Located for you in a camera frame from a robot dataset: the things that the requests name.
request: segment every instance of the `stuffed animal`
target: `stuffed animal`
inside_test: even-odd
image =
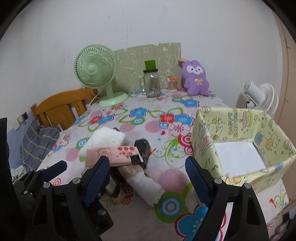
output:
[[[205,70],[197,60],[183,62],[181,75],[189,95],[209,95],[210,84],[205,77]]]

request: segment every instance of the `yellow bow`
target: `yellow bow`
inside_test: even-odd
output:
[[[197,82],[198,85],[202,85],[203,80],[202,79],[194,79],[195,82]]]

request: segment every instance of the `green fan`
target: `green fan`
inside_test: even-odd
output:
[[[117,69],[115,54],[103,45],[89,45],[77,55],[74,64],[77,79],[86,87],[106,87],[107,96],[100,99],[100,106],[116,105],[125,101],[128,95],[113,93],[111,82]]]

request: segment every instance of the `white fan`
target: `white fan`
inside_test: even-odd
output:
[[[274,118],[279,105],[279,95],[271,84],[265,83],[257,87],[253,82],[247,81],[242,91],[250,99],[248,108],[263,110]]]

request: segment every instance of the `metal screw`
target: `metal screw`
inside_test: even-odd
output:
[[[221,184],[222,183],[222,180],[220,178],[215,178],[214,179],[214,182],[217,183],[217,184]]]
[[[101,208],[96,213],[97,215],[103,216],[106,214],[106,212],[107,212],[106,209]]]
[[[74,184],[80,183],[80,178],[74,178],[72,181]]]
[[[44,183],[44,184],[43,184],[43,187],[44,187],[44,188],[49,188],[49,187],[50,187],[50,183]]]
[[[252,187],[251,184],[249,184],[249,183],[245,183],[244,186],[245,186],[245,188],[247,188],[247,189],[250,189],[250,188]]]

